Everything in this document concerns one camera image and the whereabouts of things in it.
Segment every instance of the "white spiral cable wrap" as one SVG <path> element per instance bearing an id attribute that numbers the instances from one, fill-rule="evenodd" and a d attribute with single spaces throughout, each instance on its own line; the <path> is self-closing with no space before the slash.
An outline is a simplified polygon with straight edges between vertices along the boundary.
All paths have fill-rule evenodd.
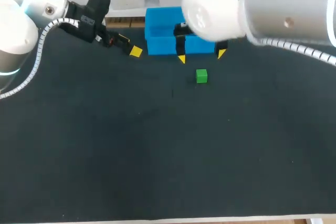
<path id="1" fill-rule="evenodd" d="M 336 66 L 336 57 L 330 54 L 327 54 L 325 52 L 321 52 L 319 50 L 315 50 L 310 47 L 306 47 L 303 45 L 299 45 L 296 43 L 291 43 L 288 41 L 280 40 L 280 39 L 261 39 L 260 40 L 262 44 L 269 45 L 273 47 L 278 47 L 294 52 L 298 52 L 300 54 L 312 57 L 314 59 L 321 60 L 323 62 L 326 62 L 328 64 L 331 64 L 333 66 Z"/>
<path id="2" fill-rule="evenodd" d="M 34 64 L 34 67 L 33 67 L 32 71 L 30 72 L 29 76 L 18 87 L 14 88 L 13 90 L 10 90 L 10 91 L 8 91 L 6 93 L 0 94 L 0 100 L 4 99 L 6 97 L 10 97 L 13 94 L 16 94 L 17 92 L 19 92 L 20 90 L 22 90 L 23 88 L 25 88 L 31 82 L 31 80 L 34 78 L 34 76 L 35 76 L 35 74 L 36 74 L 36 72 L 38 70 L 38 67 L 40 66 L 43 45 L 44 45 L 44 42 L 45 42 L 45 39 L 47 37 L 48 32 L 54 26 L 57 26 L 57 25 L 62 24 L 62 23 L 68 23 L 68 24 L 71 24 L 71 25 L 73 25 L 73 26 L 75 26 L 77 28 L 78 28 L 78 25 L 79 25 L 79 21 L 78 20 L 71 19 L 71 18 L 59 18 L 59 19 L 56 19 L 56 20 L 50 22 L 46 26 L 46 28 L 44 28 L 44 30 L 43 30 L 43 32 L 42 32 L 42 34 L 40 36 L 40 40 L 38 42 L 37 53 L 36 53 L 35 64 Z"/>

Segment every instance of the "blue plastic container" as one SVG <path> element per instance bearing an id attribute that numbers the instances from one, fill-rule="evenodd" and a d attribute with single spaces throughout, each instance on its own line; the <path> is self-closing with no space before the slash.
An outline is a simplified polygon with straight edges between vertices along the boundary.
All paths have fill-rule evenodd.
<path id="1" fill-rule="evenodd" d="M 149 55 L 176 55 L 174 28 L 185 22 L 180 7 L 148 8 L 145 21 L 145 38 Z M 215 43 L 195 35 L 187 35 L 186 54 L 208 54 L 215 52 Z"/>

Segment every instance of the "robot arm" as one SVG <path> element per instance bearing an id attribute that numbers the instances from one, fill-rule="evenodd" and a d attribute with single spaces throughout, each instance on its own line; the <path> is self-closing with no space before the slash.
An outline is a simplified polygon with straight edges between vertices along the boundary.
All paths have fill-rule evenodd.
<path id="1" fill-rule="evenodd" d="M 121 47 L 126 54 L 139 57 L 140 48 L 119 33 L 108 31 L 103 24 L 110 2 L 89 0 L 86 6 L 81 6 L 68 0 L 0 0 L 0 93 L 8 87 L 37 44 L 38 28 L 45 28 L 42 32 L 45 36 L 51 27 L 58 26 L 84 41 L 97 40 L 105 47 Z M 38 55 L 43 43 L 42 37 Z M 35 64 L 30 79 L 38 64 Z M 0 99 L 12 94 L 0 94 Z"/>
<path id="2" fill-rule="evenodd" d="M 336 46 L 335 0 L 182 0 L 184 16 L 200 37 L 244 37 Z"/>
<path id="3" fill-rule="evenodd" d="M 133 50 L 127 38 L 102 24 L 109 6 L 110 0 L 89 0 L 86 6 L 68 0 L 0 0 L 0 93 L 36 45 L 37 28 L 48 25 L 72 23 L 60 28 L 87 42 L 96 39 L 139 56 L 140 49 Z M 191 30 L 206 40 L 247 36 L 255 45 L 282 47 L 336 64 L 336 57 L 296 44 L 336 46 L 335 0 L 182 0 L 182 11 Z"/>

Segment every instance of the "black table surface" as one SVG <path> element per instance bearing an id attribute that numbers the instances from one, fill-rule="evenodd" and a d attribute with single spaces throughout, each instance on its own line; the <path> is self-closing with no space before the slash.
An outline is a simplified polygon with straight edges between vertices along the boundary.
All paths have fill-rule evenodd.
<path id="1" fill-rule="evenodd" d="M 141 59 L 51 33 L 0 102 L 1 223 L 336 212 L 336 68 L 244 40 L 183 65 L 122 33 Z"/>

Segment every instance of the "metal screw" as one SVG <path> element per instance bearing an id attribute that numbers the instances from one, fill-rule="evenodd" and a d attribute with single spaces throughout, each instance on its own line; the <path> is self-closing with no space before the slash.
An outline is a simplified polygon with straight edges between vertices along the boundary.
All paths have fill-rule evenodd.
<path id="1" fill-rule="evenodd" d="M 294 20 L 292 18 L 288 17 L 288 18 L 285 19 L 284 25 L 287 28 L 292 28 L 294 26 Z"/>
<path id="2" fill-rule="evenodd" d="M 55 9 L 54 9 L 53 7 L 48 6 L 48 7 L 46 8 L 46 14 L 48 14 L 48 15 L 52 15 L 52 14 L 54 14 L 54 13 L 55 13 Z"/>

